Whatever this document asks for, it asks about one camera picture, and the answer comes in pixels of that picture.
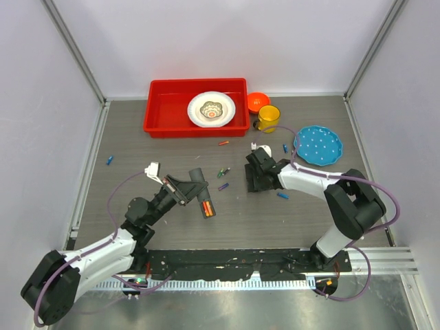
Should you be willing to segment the red battery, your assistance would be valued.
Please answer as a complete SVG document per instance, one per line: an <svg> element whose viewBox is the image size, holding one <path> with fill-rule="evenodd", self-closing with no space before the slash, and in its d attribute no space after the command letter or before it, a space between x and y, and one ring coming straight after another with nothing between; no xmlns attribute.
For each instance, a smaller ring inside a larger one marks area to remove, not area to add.
<svg viewBox="0 0 440 330"><path fill-rule="evenodd" d="M209 211L208 211L208 208L207 208L206 203L204 201L202 202L202 206L203 206L203 211L204 211L205 216L208 217Z"/></svg>

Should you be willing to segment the purple battery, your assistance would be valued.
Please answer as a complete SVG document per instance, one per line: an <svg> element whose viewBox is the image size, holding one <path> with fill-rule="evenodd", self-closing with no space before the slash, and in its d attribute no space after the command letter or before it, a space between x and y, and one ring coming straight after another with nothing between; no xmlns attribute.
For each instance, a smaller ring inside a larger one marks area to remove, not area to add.
<svg viewBox="0 0 440 330"><path fill-rule="evenodd" d="M229 183L225 183L222 186L218 187L219 191L222 191L223 189L227 188L229 186Z"/></svg>

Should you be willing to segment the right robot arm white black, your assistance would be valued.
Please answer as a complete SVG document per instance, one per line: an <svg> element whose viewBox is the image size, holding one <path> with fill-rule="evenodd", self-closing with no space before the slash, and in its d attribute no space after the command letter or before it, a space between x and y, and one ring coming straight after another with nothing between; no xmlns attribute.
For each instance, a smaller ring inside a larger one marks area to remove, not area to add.
<svg viewBox="0 0 440 330"><path fill-rule="evenodd" d="M275 161L264 148L246 156L245 179L249 193L295 190L327 203L333 225L310 247L314 269L332 267L337 254L359 240L386 214L386 206L360 171L329 173L288 159Z"/></svg>

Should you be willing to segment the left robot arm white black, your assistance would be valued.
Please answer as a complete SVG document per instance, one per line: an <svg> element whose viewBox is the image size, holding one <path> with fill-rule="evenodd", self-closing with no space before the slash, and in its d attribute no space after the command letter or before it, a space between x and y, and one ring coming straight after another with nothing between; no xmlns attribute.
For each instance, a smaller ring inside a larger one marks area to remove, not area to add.
<svg viewBox="0 0 440 330"><path fill-rule="evenodd" d="M21 289L21 297L33 309L34 325L50 326L61 320L74 303L104 279L146 266L146 245L153 225L175 206L185 206L202 195L208 182L182 181L167 175L151 200L133 198L122 225L109 236L79 250L48 252Z"/></svg>

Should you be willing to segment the blue battery under right arm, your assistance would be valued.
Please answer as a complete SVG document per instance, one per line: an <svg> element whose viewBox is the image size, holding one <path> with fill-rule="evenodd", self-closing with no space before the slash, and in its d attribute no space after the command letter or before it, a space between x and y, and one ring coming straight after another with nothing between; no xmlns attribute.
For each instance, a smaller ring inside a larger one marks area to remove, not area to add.
<svg viewBox="0 0 440 330"><path fill-rule="evenodd" d="M278 193L277 193L277 196L279 196L279 197L281 197L281 198L283 198L283 199L289 199L289 196L288 196L288 195L286 195L286 194L284 194L284 193L281 193L281 192L278 192Z"/></svg>

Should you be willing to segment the orange battery centre right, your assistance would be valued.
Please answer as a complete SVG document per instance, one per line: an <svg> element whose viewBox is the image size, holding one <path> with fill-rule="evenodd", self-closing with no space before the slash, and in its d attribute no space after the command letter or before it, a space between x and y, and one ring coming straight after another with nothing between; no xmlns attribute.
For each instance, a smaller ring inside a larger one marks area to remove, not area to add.
<svg viewBox="0 0 440 330"><path fill-rule="evenodd" d="M210 217L213 217L214 216L214 211L213 211L212 206L211 206L209 201L206 201L206 206L207 206L207 209L208 209Z"/></svg>

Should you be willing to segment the yellow mug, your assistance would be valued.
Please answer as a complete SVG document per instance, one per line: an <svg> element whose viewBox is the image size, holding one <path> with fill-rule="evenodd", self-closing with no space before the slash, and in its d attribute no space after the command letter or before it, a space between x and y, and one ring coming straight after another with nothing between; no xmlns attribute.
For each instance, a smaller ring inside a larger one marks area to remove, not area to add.
<svg viewBox="0 0 440 330"><path fill-rule="evenodd" d="M281 112L274 105L264 105L258 110L257 119L253 123L254 129L264 133L272 133L279 123Z"/></svg>

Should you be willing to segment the blue dotted plate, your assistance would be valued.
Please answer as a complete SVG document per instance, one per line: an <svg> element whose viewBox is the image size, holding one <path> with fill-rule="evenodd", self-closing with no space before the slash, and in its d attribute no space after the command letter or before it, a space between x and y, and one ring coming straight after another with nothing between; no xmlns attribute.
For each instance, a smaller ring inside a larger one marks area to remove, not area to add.
<svg viewBox="0 0 440 330"><path fill-rule="evenodd" d="M343 143L331 129L312 125L305 126L298 132L293 142L297 155L306 163L315 166L335 164L343 156Z"/></svg>

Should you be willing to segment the white plate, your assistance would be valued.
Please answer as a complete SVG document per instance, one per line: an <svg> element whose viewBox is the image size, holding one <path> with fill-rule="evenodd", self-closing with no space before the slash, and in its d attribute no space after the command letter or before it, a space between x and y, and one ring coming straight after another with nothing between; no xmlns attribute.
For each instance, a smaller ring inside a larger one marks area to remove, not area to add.
<svg viewBox="0 0 440 330"><path fill-rule="evenodd" d="M207 91L196 95L188 104L190 121L202 128L219 128L227 125L236 114L234 101L218 91Z"/></svg>

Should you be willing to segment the orange bowl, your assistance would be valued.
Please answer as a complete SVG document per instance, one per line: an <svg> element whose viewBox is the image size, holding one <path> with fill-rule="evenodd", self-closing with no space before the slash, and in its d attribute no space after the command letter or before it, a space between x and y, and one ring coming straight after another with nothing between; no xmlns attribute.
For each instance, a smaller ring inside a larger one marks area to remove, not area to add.
<svg viewBox="0 0 440 330"><path fill-rule="evenodd" d="M270 104L270 97L262 92L252 92L247 95L247 105L251 114L258 114L261 107Z"/></svg>

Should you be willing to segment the red plastic bin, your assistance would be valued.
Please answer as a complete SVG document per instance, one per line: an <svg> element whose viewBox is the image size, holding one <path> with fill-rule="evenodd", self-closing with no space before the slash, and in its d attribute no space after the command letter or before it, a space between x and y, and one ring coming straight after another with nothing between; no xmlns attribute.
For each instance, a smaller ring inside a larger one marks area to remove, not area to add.
<svg viewBox="0 0 440 330"><path fill-rule="evenodd" d="M249 128L244 78L150 83L143 129L152 138L242 137Z"/></svg>

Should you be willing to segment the small patterned bowl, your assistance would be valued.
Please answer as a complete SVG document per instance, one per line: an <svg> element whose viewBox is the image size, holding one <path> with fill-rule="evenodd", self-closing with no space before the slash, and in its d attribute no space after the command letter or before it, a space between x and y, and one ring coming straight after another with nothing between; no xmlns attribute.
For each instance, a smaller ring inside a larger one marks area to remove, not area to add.
<svg viewBox="0 0 440 330"><path fill-rule="evenodd" d="M199 111L207 119L218 118L223 115L223 105L209 100L200 107Z"/></svg>

